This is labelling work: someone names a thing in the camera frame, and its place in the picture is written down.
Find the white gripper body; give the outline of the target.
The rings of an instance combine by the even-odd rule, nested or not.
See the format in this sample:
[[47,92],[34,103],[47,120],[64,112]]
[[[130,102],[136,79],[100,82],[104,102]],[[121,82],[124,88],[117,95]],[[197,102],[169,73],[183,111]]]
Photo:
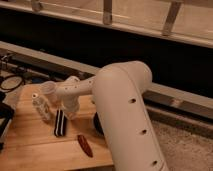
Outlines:
[[69,120],[73,120],[80,108],[78,101],[63,101],[62,110]]

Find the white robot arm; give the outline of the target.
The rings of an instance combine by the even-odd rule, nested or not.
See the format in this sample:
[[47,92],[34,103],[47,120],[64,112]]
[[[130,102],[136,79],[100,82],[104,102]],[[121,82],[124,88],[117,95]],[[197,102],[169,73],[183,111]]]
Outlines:
[[93,96],[116,171],[169,171],[142,98],[151,84],[149,67],[130,61],[107,65],[83,81],[66,80],[56,94],[71,113],[79,96]]

